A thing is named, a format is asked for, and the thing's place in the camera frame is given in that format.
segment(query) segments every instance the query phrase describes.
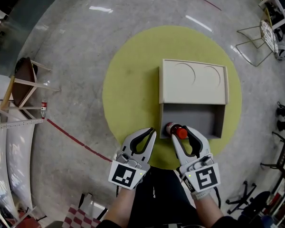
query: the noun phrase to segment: yellow rug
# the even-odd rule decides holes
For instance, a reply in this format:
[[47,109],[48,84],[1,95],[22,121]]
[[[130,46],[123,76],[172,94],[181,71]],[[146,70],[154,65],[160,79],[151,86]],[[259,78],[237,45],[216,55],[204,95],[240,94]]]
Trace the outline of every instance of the yellow rug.
[[[103,88],[104,114],[120,144],[127,135],[155,127],[159,136],[159,66],[162,59],[197,61],[227,66],[230,102],[226,106],[223,135],[210,140],[211,152],[220,153],[229,142],[241,116],[242,92],[238,74],[224,50],[196,30],[159,26],[138,33],[115,54]],[[151,166],[176,169],[172,141],[157,138]]]

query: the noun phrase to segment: gray floor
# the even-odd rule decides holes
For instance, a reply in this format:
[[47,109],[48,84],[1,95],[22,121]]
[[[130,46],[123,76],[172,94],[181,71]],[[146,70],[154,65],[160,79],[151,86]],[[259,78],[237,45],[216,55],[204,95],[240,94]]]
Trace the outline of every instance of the gray floor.
[[[110,60],[127,39],[142,30],[159,25],[196,29],[226,51],[242,86],[240,123],[230,143],[216,156],[223,203],[241,192],[244,180],[255,181],[259,191],[268,189],[279,173],[269,174],[259,163],[272,162],[277,153],[271,132],[276,129],[276,102],[285,104],[285,62],[271,55],[255,68],[234,48],[246,41],[238,29],[259,24],[259,0],[208,1],[222,11],[203,0],[56,0],[35,26],[21,54],[53,68],[51,73],[40,71],[38,78],[62,91],[38,89],[31,102],[39,105],[41,98],[46,98],[49,119],[112,158],[119,145],[110,133],[102,106],[102,84]],[[90,6],[112,12],[90,10]],[[257,53],[251,45],[243,49],[250,60],[268,52]],[[109,205],[115,186],[108,183],[108,172],[107,161],[49,123],[36,127],[31,185],[34,203],[48,216],[45,223],[63,220],[69,205],[77,204],[82,192],[90,192],[96,201]]]

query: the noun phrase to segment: cardboard box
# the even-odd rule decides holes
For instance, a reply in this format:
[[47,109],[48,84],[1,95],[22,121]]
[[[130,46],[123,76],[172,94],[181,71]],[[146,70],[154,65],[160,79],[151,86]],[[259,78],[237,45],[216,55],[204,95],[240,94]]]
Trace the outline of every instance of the cardboard box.
[[160,138],[169,122],[187,125],[208,139],[221,138],[229,101],[225,66],[164,59],[160,67]]

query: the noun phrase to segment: checkered cloth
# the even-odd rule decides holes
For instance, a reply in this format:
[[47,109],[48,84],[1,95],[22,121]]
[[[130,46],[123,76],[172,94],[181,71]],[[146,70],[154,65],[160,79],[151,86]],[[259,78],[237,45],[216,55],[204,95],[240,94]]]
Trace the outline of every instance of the checkered cloth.
[[62,228],[95,228],[99,220],[89,217],[81,209],[71,205]]

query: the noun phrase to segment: forearm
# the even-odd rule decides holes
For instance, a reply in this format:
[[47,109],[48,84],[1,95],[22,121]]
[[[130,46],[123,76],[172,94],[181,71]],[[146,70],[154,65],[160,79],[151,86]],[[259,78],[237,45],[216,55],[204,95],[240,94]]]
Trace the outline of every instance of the forearm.
[[132,206],[135,198],[135,189],[128,190],[120,188],[118,197],[115,199],[104,219],[126,228],[129,223]]
[[194,200],[194,203],[198,216],[206,228],[212,227],[224,216],[210,194],[200,200]]

